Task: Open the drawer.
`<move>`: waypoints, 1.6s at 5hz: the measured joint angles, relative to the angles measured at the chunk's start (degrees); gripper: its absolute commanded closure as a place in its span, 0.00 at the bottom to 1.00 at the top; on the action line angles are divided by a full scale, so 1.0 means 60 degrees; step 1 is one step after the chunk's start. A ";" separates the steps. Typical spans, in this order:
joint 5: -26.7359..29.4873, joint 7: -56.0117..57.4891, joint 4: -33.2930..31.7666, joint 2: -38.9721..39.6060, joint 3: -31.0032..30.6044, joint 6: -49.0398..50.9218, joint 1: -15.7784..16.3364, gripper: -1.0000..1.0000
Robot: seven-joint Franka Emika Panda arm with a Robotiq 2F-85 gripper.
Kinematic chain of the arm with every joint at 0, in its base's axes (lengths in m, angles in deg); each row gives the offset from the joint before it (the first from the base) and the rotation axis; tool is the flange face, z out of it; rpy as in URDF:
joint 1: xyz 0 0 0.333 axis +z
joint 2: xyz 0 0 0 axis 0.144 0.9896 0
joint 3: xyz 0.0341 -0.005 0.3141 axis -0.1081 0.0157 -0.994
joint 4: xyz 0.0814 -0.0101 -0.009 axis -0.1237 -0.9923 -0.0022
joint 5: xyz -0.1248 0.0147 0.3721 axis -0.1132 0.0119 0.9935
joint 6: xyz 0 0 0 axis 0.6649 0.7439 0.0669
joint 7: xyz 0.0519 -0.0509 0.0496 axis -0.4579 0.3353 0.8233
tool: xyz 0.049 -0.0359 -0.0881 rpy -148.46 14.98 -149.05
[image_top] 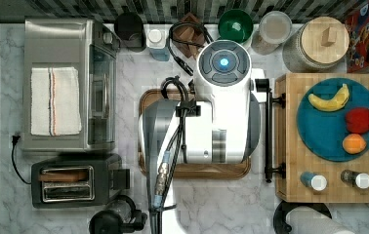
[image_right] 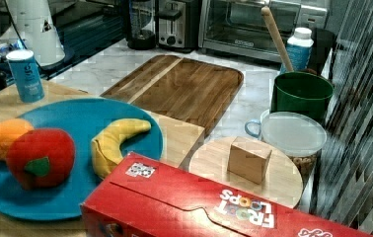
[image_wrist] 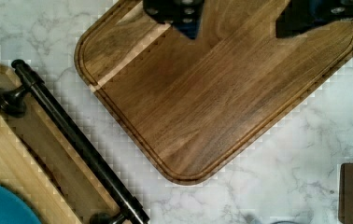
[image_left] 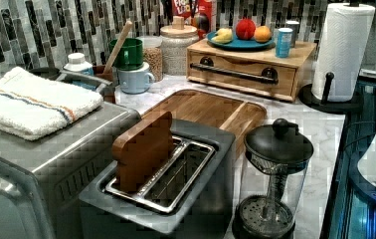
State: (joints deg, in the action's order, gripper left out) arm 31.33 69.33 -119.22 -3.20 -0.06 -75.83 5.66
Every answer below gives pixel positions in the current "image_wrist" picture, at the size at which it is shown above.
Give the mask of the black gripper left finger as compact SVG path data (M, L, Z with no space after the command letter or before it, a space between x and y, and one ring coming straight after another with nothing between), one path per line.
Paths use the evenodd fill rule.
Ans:
M204 4L205 0L143 0L143 9L157 23L169 23L187 38L195 39Z

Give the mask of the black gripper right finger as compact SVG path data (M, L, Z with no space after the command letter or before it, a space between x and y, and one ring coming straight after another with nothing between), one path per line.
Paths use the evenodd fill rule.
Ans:
M353 0L290 0L276 19L275 36L295 37L345 20L353 20Z

